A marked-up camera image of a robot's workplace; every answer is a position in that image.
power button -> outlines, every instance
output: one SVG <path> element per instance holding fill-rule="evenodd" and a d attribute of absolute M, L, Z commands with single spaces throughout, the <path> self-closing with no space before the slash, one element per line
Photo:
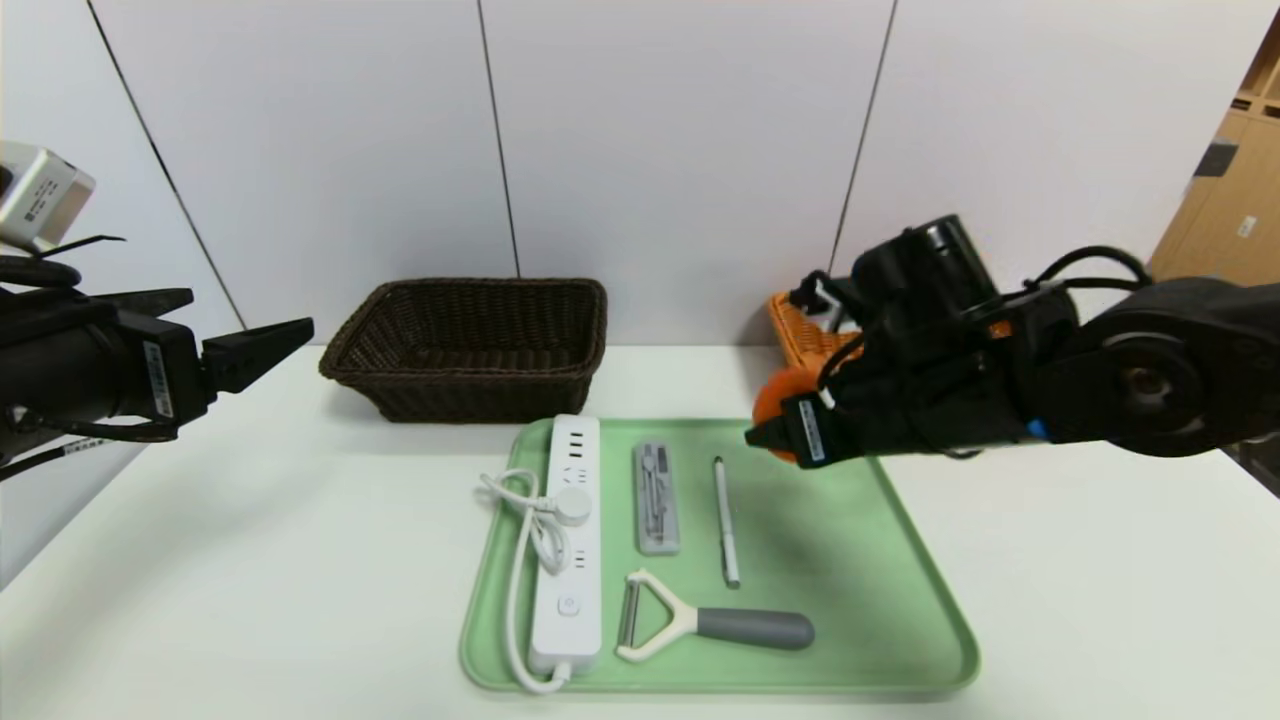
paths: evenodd
<path fill-rule="evenodd" d="M 561 615 L 566 618 L 572 618 L 577 615 L 577 609 L 580 605 L 581 603 L 577 601 L 576 597 L 571 594 L 562 594 L 559 597 L 559 601 L 556 603 L 556 607 L 559 610 Z"/>

power strip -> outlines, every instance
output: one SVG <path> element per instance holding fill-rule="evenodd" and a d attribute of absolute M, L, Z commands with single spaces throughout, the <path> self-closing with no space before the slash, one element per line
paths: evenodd
<path fill-rule="evenodd" d="M 586 523 L 564 528 L 572 557 L 552 575 L 538 566 L 534 629 L 529 666 L 550 673 L 568 662 L 573 673 L 590 670 L 603 646 L 600 584 L 600 421 L 582 415 L 557 415 L 547 464 L 545 495 L 577 488 L 591 497 Z"/>

panel seam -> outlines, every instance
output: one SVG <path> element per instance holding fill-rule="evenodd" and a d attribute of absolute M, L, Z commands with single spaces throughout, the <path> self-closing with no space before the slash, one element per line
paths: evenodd
<path fill-rule="evenodd" d="M 511 184 L 507 181 L 507 155 L 502 147 L 502 124 L 498 122 L 498 95 L 493 88 L 493 63 L 489 60 L 489 35 L 484 27 L 484 3 L 476 0 L 476 14 L 480 17 L 480 46 L 484 49 L 484 72 L 489 78 L 489 104 L 493 108 L 493 135 L 498 141 L 498 168 L 502 170 L 502 195 L 507 200 L 507 227 L 511 231 L 511 256 L 516 261 L 516 277 L 520 273 L 520 247 L 516 245 L 516 218 L 511 211 Z"/>
<path fill-rule="evenodd" d="M 884 42 L 881 44 L 879 61 L 876 63 L 876 79 L 872 94 L 867 99 L 867 114 L 863 117 L 863 132 L 858 137 L 858 152 L 854 154 L 854 169 L 849 173 L 849 188 L 845 190 L 845 205 L 840 209 L 840 222 L 836 224 L 836 242 L 831 246 L 831 259 L 827 272 L 836 272 L 836 252 L 840 251 L 840 236 L 845 232 L 845 217 L 849 215 L 849 201 L 854 197 L 854 182 L 858 179 L 858 167 L 863 161 L 863 149 L 867 146 L 867 129 L 872 126 L 872 110 L 876 108 L 876 95 L 879 91 L 881 74 L 884 72 L 884 56 L 888 55 L 890 36 L 893 33 L 893 18 L 897 17 L 897 0 L 888 10 L 888 23 L 884 26 Z"/>
<path fill-rule="evenodd" d="M 142 110 L 138 109 L 138 102 L 133 97 L 133 91 L 129 90 L 128 81 L 124 79 L 124 73 L 120 70 L 120 63 L 115 58 L 115 51 L 111 50 L 111 41 L 106 38 L 106 31 L 102 29 L 102 20 L 97 17 L 97 9 L 93 6 L 92 0 L 84 0 L 84 4 L 88 5 L 88 12 L 93 15 L 93 24 L 97 26 L 97 35 L 102 38 L 102 46 L 106 47 L 106 54 L 111 59 L 111 67 L 115 68 L 115 76 L 120 78 L 120 87 L 124 88 L 124 96 L 129 99 L 129 105 L 133 108 L 133 115 L 138 119 L 138 124 L 142 127 L 142 133 L 147 138 L 147 145 L 151 146 L 151 152 L 155 155 L 156 163 L 160 164 L 160 172 L 164 173 L 164 178 L 169 183 L 169 190 L 173 191 L 173 196 L 178 201 L 178 209 L 182 210 L 182 215 L 187 220 L 187 227 L 191 228 L 191 234 L 195 236 L 196 245 L 200 246 L 200 251 L 205 255 L 205 261 L 209 263 L 209 269 L 214 272 L 214 279 L 218 281 L 218 287 L 221 288 L 223 296 L 227 297 L 227 304 L 236 315 L 236 320 L 241 324 L 241 329 L 247 329 L 248 325 L 244 323 L 244 316 L 241 314 L 239 307 L 236 306 L 236 299 L 232 297 L 230 291 L 227 290 L 227 282 L 223 279 L 223 274 L 218 272 L 218 264 L 214 263 L 212 255 L 209 254 L 205 238 L 202 238 L 200 236 L 200 231 L 196 229 L 196 223 L 191 219 L 191 211 L 187 210 L 187 202 L 183 201 L 182 193 L 178 192 L 177 183 L 173 182 L 173 174 L 169 172 L 169 167 L 165 165 L 164 156 L 160 155 L 160 149 L 156 146 L 156 141 L 151 136 L 151 128 L 147 127 L 146 119 L 142 118 Z"/>

white cable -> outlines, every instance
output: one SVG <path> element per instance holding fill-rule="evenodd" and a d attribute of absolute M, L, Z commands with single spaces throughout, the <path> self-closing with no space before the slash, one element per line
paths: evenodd
<path fill-rule="evenodd" d="M 516 477 L 525 478 L 529 482 L 527 496 L 507 489 L 507 478 Z M 568 682 L 572 674 L 572 667 L 568 662 L 557 664 L 556 670 L 552 671 L 550 680 L 539 680 L 529 673 L 529 669 L 525 667 L 525 659 L 520 655 L 520 647 L 516 644 L 516 600 L 520 596 L 520 573 L 525 566 L 525 548 L 529 546 L 529 534 L 535 529 L 538 539 L 534 541 L 534 552 L 538 555 L 538 561 L 541 562 L 543 568 L 556 575 L 568 566 L 568 559 L 572 555 L 570 552 L 568 533 L 564 532 L 557 518 L 564 516 L 570 521 L 579 520 L 576 511 L 577 498 L 571 498 L 571 502 L 564 503 L 568 507 L 561 509 L 561 496 L 556 496 L 554 498 L 539 497 L 540 483 L 538 473 L 521 468 L 507 470 L 498 475 L 497 479 L 489 475 L 480 475 L 480 482 L 489 486 L 495 495 L 506 500 L 512 507 L 525 509 L 525 520 L 521 523 L 520 534 L 516 537 L 516 555 L 511 561 L 511 580 L 507 584 L 504 618 L 507 662 L 511 665 L 511 673 L 516 675 L 516 680 L 526 691 L 534 694 L 550 694 L 564 687 L 564 683 Z"/>

green tray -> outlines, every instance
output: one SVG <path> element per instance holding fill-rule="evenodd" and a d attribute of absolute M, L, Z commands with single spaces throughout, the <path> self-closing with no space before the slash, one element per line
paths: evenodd
<path fill-rule="evenodd" d="M 742 443 L 737 420 L 602 420 L 604 647 L 596 667 L 563 692 L 654 693 L 937 693 L 978 675 L 978 644 L 874 460 L 800 470 Z M 521 432 L 511 468 L 547 471 L 552 420 Z M 671 451 L 680 515 L 678 555 L 636 550 L 631 450 L 646 439 Z M 730 483 L 742 587 L 724 585 L 712 460 Z M 503 652 L 502 616 L 520 521 L 494 518 L 462 629 L 462 666 L 479 685 L 517 691 Z M 520 593 L 517 632 L 527 647 L 532 553 Z M 613 648 L 625 577 L 649 569 L 681 600 L 701 607 L 787 610 L 809 616 L 817 639 L 783 651 L 689 635 L 646 662 Z M 643 591 L 636 644 L 667 623 Z"/>

